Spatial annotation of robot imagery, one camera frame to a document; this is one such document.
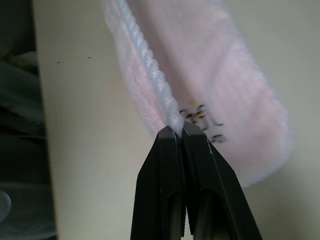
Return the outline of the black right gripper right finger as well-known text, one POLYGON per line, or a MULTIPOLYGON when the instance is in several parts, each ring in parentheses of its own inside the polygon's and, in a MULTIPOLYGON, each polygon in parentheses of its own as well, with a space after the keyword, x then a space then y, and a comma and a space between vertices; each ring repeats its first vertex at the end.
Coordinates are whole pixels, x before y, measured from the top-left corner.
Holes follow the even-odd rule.
POLYGON ((185 122, 181 144, 193 239, 262 239, 234 170, 206 134, 198 126, 185 122))

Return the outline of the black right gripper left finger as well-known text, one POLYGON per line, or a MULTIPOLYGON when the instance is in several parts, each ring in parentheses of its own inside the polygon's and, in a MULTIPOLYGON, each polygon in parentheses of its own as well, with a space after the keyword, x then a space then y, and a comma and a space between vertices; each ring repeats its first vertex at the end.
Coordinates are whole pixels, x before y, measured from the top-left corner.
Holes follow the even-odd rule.
POLYGON ((160 130, 136 180, 132 240, 180 240, 185 233, 186 203, 178 137, 160 130))

